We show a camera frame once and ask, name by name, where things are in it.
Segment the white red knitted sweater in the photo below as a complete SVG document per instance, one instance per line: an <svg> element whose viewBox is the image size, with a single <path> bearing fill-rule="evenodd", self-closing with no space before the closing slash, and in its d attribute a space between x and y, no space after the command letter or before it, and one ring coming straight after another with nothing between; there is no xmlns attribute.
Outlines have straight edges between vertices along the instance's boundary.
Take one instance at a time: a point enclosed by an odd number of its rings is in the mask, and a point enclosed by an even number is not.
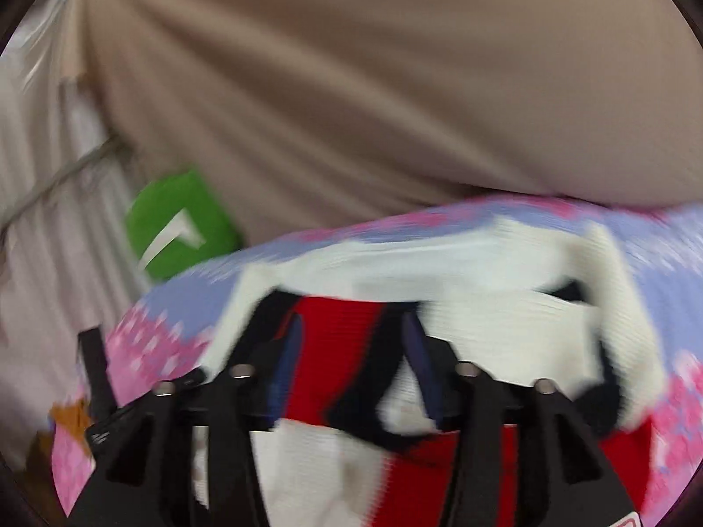
<svg viewBox="0 0 703 527"><path fill-rule="evenodd" d="M249 264L199 364L205 525L641 521L663 353L601 224Z"/></svg>

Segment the orange knitted glove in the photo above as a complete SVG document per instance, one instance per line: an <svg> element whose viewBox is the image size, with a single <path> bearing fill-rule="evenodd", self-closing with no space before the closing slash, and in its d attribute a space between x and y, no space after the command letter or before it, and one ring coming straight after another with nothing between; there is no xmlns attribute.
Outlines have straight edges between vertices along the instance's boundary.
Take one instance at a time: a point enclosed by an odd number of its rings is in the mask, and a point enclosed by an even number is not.
<svg viewBox="0 0 703 527"><path fill-rule="evenodd" d="M93 425L88 407L87 398L80 397L69 404L54 403L49 411L50 418L55 425L68 433L80 445L85 455L92 454L86 439L88 428Z"/></svg>

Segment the pink floral bed sheet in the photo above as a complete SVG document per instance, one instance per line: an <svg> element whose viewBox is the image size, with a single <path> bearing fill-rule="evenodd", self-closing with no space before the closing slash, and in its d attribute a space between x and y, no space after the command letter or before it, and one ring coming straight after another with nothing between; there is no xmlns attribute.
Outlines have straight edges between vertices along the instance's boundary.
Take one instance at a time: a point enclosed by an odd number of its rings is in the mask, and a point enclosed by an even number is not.
<svg viewBox="0 0 703 527"><path fill-rule="evenodd" d="M702 210L635 213L556 199L485 198L338 230L300 232L159 285L105 339L119 403L216 364L275 287L420 300L425 320L493 376L594 382L586 333L615 358L624 423L651 428L631 473L658 523L702 460Z"/></svg>

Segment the green cushion white stripe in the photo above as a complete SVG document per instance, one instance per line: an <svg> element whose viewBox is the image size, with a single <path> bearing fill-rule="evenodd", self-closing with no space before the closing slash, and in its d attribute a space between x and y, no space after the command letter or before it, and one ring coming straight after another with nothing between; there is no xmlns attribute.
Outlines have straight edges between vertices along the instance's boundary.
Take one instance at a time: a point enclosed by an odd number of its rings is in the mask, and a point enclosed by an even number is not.
<svg viewBox="0 0 703 527"><path fill-rule="evenodd" d="M150 182L124 224L139 268L155 282L244 246L242 233L193 170Z"/></svg>

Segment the white satin curtain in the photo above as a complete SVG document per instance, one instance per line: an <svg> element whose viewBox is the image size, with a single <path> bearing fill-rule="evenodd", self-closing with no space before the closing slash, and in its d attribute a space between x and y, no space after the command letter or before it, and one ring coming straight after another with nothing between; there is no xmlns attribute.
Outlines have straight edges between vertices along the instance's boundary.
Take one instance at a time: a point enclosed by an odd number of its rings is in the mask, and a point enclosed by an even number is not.
<svg viewBox="0 0 703 527"><path fill-rule="evenodd" d="M109 137L61 70L74 0L36 0L1 54L1 211ZM139 181L129 154L87 166L1 229L1 454L24 468L49 411L77 380L76 336L110 329L149 283L123 219Z"/></svg>

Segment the grey curtain tie band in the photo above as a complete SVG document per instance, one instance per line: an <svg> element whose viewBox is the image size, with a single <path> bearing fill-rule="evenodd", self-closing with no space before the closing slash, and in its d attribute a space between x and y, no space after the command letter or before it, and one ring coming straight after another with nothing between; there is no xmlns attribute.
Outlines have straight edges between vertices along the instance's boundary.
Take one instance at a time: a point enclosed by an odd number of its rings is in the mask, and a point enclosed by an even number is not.
<svg viewBox="0 0 703 527"><path fill-rule="evenodd" d="M62 182L68 180L68 178L73 177L81 173L82 170L86 169L87 166L91 166L94 163L98 163L107 157L118 154L126 150L126 145L122 139L117 136L112 136L102 143L97 149L87 152L87 154L75 159L68 164L64 164L50 177L45 178L43 181L39 181L35 186L33 186L30 191L23 194L18 198L17 201L12 203L11 206L5 207L1 211L1 228L5 228L12 223L13 220L17 219L20 214L27 211L32 205L34 205L38 200L43 198L43 196L48 195L52 189L60 186Z"/></svg>

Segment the beige draped curtain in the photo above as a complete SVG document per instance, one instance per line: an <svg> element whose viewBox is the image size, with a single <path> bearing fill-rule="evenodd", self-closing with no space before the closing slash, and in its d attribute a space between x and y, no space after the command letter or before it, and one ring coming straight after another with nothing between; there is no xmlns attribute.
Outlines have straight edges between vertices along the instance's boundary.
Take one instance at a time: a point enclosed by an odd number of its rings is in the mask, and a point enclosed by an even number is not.
<svg viewBox="0 0 703 527"><path fill-rule="evenodd" d="M254 243L480 189L702 196L702 48L673 0L72 0L63 70L154 176Z"/></svg>

